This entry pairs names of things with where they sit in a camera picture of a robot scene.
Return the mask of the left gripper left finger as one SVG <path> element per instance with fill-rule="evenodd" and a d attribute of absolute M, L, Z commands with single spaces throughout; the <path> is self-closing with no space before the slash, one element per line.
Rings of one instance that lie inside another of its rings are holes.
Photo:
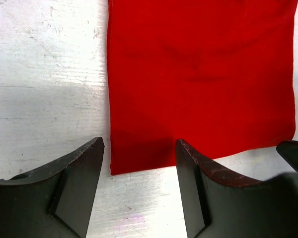
<path fill-rule="evenodd" d="M 96 137 L 69 154 L 0 179 L 0 238 L 84 238 L 104 155 Z"/>

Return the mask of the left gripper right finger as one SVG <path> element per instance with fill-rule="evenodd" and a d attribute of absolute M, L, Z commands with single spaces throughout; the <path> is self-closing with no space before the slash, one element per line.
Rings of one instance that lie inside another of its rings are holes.
<path fill-rule="evenodd" d="M 298 238 L 298 172 L 253 179 L 176 141 L 176 168 L 190 238 Z"/>

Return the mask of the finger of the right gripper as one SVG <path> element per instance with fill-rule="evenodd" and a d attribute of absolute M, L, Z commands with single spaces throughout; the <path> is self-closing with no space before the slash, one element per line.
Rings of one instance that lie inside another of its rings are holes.
<path fill-rule="evenodd" d="M 283 141 L 276 147 L 278 154 L 298 172 L 298 141 Z"/>

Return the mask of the red t shirt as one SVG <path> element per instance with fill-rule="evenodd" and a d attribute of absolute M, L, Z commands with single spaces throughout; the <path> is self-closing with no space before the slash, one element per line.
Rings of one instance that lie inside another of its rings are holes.
<path fill-rule="evenodd" d="M 295 0 L 111 0 L 111 174 L 217 159 L 295 130 Z"/>

